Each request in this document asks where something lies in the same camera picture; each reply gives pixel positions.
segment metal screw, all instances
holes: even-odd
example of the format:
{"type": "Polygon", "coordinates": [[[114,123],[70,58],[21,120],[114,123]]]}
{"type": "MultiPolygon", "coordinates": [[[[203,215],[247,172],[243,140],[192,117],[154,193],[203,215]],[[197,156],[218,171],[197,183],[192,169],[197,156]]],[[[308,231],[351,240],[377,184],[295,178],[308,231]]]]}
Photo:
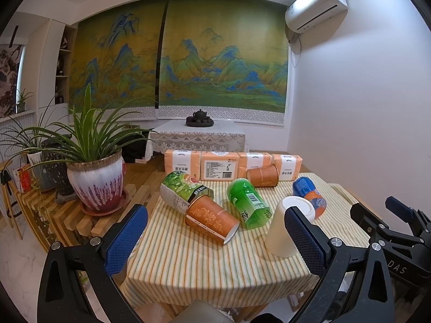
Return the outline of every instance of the metal screw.
{"type": "Polygon", "coordinates": [[[92,246],[99,245],[101,241],[102,239],[100,239],[100,237],[93,237],[90,239],[90,244],[92,246]]]}
{"type": "Polygon", "coordinates": [[[61,243],[59,241],[55,241],[51,244],[51,249],[57,250],[61,246],[61,243]]]}
{"type": "Polygon", "coordinates": [[[331,239],[331,244],[333,246],[341,246],[343,245],[343,241],[340,238],[333,238],[331,239]]]}
{"type": "Polygon", "coordinates": [[[377,243],[372,243],[371,247],[376,251],[379,251],[381,249],[380,244],[377,244],[377,243]]]}

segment teapot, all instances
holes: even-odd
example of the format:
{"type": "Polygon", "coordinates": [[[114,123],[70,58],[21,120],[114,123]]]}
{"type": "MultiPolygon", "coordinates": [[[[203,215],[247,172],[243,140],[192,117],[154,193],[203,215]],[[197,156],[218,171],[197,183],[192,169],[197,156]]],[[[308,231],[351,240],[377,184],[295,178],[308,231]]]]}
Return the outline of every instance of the teapot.
{"type": "Polygon", "coordinates": [[[193,119],[195,120],[205,120],[206,119],[206,111],[199,109],[198,111],[193,113],[193,119]]]}

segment striped tablecloth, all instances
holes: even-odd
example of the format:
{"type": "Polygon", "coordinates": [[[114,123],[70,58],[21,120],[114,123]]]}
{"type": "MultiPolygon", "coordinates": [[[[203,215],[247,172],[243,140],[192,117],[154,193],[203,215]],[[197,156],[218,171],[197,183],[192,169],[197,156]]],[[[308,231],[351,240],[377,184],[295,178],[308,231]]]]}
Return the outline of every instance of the striped tablecloth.
{"type": "MultiPolygon", "coordinates": [[[[327,209],[314,222],[326,235],[339,237],[352,246],[368,246],[369,237],[350,218],[351,204],[313,173],[313,180],[327,201],[327,209]]],[[[228,182],[204,182],[214,189],[215,201],[241,219],[226,197],[228,182]]],[[[292,195],[292,182],[275,188],[258,188],[275,210],[277,203],[292,195]]],[[[121,291],[133,307],[154,302],[188,306],[202,299],[215,307],[245,307],[267,304],[290,294],[311,290],[318,282],[300,255],[279,258],[265,246],[270,222],[246,230],[241,225],[225,246],[185,225],[184,216],[159,199],[148,226],[128,260],[121,291]]]]}

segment flower pot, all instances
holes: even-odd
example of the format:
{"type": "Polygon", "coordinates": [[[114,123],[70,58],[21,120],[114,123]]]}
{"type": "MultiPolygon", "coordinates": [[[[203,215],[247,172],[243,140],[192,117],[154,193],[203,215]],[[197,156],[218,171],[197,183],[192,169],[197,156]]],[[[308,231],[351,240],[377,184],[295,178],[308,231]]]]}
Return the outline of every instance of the flower pot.
{"type": "Polygon", "coordinates": [[[121,150],[95,162],[67,163],[69,181],[92,213],[107,213],[118,207],[125,170],[121,150]]]}
{"type": "Polygon", "coordinates": [[[16,113],[22,113],[25,111],[25,102],[18,103],[16,105],[16,113]]]}
{"type": "MultiPolygon", "coordinates": [[[[42,152],[27,154],[27,157],[29,158],[29,162],[31,166],[42,162],[42,152]]],[[[48,192],[49,190],[54,188],[54,184],[48,177],[46,165],[39,165],[39,166],[33,167],[32,174],[34,178],[39,182],[41,193],[48,192]]]]}
{"type": "MultiPolygon", "coordinates": [[[[46,148],[61,148],[61,145],[50,139],[42,142],[42,146],[46,148]]],[[[42,161],[64,159],[64,156],[56,152],[43,151],[42,161]]],[[[55,186],[58,194],[66,196],[74,192],[72,185],[67,177],[67,166],[65,163],[52,163],[44,165],[49,179],[55,186]]]]}

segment barcode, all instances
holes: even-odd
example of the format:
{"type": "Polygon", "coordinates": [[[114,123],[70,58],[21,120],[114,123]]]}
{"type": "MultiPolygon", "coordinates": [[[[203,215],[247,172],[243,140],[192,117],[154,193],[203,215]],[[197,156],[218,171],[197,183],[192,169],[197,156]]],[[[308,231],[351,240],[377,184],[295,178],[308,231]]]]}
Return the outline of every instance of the barcode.
{"type": "Polygon", "coordinates": [[[253,193],[246,194],[246,196],[253,204],[260,204],[260,200],[258,200],[258,198],[253,193]]]}

